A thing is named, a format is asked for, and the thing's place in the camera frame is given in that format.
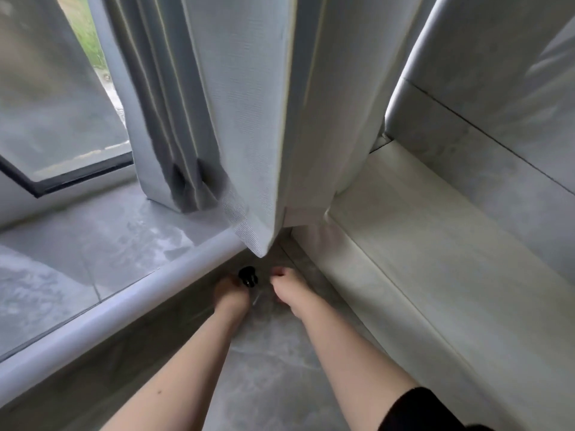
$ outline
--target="black clip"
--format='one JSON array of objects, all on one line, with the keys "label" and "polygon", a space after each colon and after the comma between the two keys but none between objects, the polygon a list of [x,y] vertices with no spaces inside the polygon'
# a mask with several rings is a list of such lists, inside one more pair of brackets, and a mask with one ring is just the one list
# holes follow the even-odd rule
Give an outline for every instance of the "black clip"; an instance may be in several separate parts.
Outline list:
[{"label": "black clip", "polygon": [[255,287],[258,283],[258,277],[255,275],[255,268],[253,266],[246,266],[245,268],[241,268],[240,272],[237,273],[237,276],[240,277],[242,283],[244,283],[247,287]]}]

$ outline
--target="person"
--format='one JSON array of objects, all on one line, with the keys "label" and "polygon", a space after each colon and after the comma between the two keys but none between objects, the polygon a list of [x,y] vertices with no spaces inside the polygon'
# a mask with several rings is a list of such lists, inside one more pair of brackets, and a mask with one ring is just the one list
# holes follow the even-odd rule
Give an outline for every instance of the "person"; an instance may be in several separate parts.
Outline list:
[{"label": "person", "polygon": [[[352,431],[465,429],[296,271],[275,267],[270,281],[278,299],[303,322]],[[237,277],[221,279],[214,290],[214,313],[102,430],[201,430],[232,336],[250,306],[248,288]]]}]

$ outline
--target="grass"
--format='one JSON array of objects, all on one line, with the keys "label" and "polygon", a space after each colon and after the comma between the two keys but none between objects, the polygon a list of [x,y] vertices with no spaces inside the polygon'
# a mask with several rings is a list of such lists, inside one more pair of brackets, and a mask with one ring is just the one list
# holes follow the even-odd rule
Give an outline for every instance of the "grass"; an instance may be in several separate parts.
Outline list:
[{"label": "grass", "polygon": [[74,34],[93,67],[108,71],[87,0],[58,0]]}]

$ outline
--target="forearm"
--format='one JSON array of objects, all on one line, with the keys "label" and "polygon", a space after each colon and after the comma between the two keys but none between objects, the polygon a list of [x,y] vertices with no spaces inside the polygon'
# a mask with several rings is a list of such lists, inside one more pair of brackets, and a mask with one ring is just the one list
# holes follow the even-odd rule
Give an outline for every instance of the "forearm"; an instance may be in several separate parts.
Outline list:
[{"label": "forearm", "polygon": [[103,430],[201,430],[236,324],[215,312]]},{"label": "forearm", "polygon": [[307,301],[301,318],[351,430],[377,430],[417,383],[320,297]]}]

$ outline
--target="window glass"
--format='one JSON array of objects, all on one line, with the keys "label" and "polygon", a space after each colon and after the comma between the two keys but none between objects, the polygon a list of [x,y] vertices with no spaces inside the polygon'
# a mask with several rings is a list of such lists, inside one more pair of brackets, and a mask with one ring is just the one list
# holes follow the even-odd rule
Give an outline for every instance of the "window glass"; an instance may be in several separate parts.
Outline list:
[{"label": "window glass", "polygon": [[4,164],[40,182],[129,156],[86,0],[0,0],[0,54]]}]

